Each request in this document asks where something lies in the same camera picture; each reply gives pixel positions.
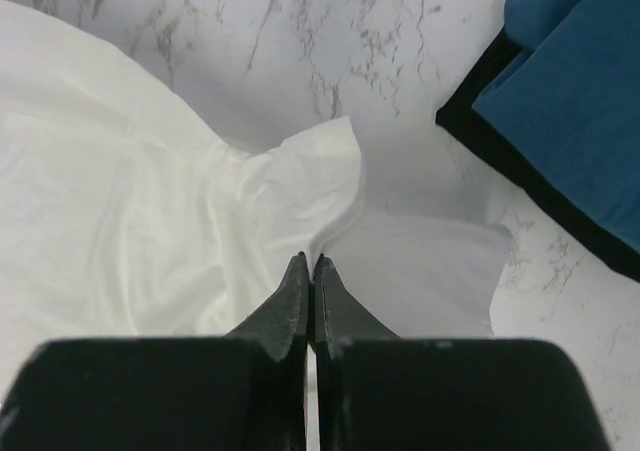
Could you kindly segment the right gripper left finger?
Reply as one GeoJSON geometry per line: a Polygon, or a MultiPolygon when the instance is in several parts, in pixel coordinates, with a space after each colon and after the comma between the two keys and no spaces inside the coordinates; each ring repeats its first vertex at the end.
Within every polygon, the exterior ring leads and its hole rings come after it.
{"type": "Polygon", "coordinates": [[[222,336],[50,341],[1,410],[5,450],[302,450],[309,274],[222,336]]]}

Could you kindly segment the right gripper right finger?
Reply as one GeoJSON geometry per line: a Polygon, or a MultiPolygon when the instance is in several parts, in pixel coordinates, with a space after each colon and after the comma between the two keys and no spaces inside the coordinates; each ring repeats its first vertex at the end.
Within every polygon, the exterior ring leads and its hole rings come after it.
{"type": "Polygon", "coordinates": [[[524,339],[403,339],[314,270],[320,446],[324,450],[606,450],[573,361],[524,339]]]}

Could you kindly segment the white t shirt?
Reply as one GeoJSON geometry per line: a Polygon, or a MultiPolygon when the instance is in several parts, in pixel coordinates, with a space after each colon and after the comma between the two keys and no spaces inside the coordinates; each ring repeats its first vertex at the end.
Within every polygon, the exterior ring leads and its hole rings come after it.
{"type": "Polygon", "coordinates": [[[222,336],[296,255],[329,258],[399,337],[486,338],[501,226],[364,206],[348,117],[258,154],[217,135],[117,47],[1,4],[1,410],[57,340],[222,336]]]}

